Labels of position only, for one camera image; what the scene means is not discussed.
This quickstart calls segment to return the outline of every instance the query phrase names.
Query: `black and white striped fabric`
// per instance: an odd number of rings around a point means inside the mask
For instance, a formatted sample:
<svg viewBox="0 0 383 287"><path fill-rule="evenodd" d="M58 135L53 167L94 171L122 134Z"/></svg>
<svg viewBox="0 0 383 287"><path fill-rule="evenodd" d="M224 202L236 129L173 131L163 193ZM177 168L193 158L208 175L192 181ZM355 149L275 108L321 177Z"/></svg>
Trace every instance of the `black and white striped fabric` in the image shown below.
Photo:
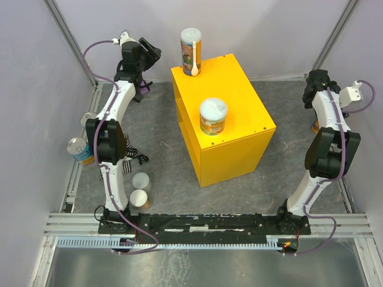
<svg viewBox="0 0 383 287"><path fill-rule="evenodd" d="M132 166L130 165L130 161L132 159L138 158L138 161L139 161L140 164L144 164L144 163L146 163L149 160L149 158L146 155L144 155L138 149L134 148L129 143L129 139L127 137L127 134L124 133L124 137L126 139L127 150L126 150L125 159L122 162L122 174L123 175L127 174L128 172L132 172ZM100 177L100 181L104 182L104 177L102 176L101 170L100 170L99 177Z"/></svg>

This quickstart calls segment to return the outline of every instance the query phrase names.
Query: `yellow wooden box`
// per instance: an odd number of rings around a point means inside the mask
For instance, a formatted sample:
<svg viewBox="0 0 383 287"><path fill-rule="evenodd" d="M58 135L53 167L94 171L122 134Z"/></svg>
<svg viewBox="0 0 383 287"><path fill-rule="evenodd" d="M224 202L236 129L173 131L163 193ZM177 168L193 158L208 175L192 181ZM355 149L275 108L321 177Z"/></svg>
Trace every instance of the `yellow wooden box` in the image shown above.
<svg viewBox="0 0 383 287"><path fill-rule="evenodd" d="M275 124L233 54L202 61L201 73L172 68L178 123L201 187L255 170ZM210 97L228 108L217 136L200 129L200 104Z"/></svg>

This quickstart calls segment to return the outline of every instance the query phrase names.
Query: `plastic spoon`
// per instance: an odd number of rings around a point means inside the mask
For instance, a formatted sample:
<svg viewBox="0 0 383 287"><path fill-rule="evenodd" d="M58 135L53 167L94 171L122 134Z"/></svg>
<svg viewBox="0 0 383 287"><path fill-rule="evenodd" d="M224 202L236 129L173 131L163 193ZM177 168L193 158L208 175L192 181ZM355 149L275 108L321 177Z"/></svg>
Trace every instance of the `plastic spoon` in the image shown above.
<svg viewBox="0 0 383 287"><path fill-rule="evenodd" d="M198 74L198 68L197 68L197 44L196 41L193 41L193 67L191 70L191 75L196 76Z"/></svg>

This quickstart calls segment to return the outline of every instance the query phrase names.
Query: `gray mat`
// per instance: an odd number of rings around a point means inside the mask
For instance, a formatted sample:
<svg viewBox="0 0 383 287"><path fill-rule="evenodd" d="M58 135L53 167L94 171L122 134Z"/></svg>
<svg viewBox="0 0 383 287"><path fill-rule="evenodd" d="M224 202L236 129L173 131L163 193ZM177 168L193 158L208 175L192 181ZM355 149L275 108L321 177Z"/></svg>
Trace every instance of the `gray mat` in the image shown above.
<svg viewBox="0 0 383 287"><path fill-rule="evenodd" d="M124 176L125 192L134 190L137 172L149 175L148 213L275 213L292 195L304 173L304 158L315 135L310 126L314 110L305 110L303 81L253 82L253 86L276 124L276 131L256 171L201 188L177 123L171 83L155 83L141 103L132 101L123 117L122 129L130 143L149 156ZM111 92L104 85L99 109ZM105 203L104 185L95 164L84 167L78 184L74 212L93 212ZM331 184L314 203L312 213L344 213L337 184Z"/></svg>

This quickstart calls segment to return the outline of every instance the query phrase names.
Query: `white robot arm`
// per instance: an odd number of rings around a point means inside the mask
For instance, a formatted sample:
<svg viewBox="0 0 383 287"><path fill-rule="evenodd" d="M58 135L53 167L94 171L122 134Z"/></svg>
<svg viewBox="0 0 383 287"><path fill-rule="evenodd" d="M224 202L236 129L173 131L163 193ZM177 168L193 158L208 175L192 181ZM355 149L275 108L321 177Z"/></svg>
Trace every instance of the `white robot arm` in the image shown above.
<svg viewBox="0 0 383 287"><path fill-rule="evenodd" d="M110 221L121 221L113 204L109 186L113 191L113 199L119 211L124 213L128 208L128 200L124 190L122 169L123 160L126 157L126 139L123 135L120 123L126 108L132 99L140 102L142 96L137 93L142 83L145 87L149 85L142 79L142 72L152 67L161 56L161 50L150 45L144 38L135 41L123 32L120 39L113 39L113 44L121 46L122 61L117 66L114 77L115 85L104 108L95 119L88 119L86 132L89 140L90 150L94 150L93 143L97 142L97 157L101 165L101 173L104 178L106 195L105 209ZM96 129L101 122L100 131Z"/></svg>
<svg viewBox="0 0 383 287"><path fill-rule="evenodd" d="M343 175L346 174L360 142L360 135L351 132L345 122L340 104L341 102L350 104L360 100L360 84L354 83L352 87L340 91L336 82L330 81L325 70L311 71L307 82L308 86L305 89L303 101L306 108L315 109L321 129L306 154L305 168L307 171L295 193L287 200L287 210L298 216L305 215L303 207L306 207L306 212L309 213L320 193L331 184L331 179L335 179L339 175L342 152L346 153ZM337 111L327 94L326 87L331 89ZM347 149L344 151L339 150L341 137L339 136L337 115L340 116L340 123L345 133Z"/></svg>

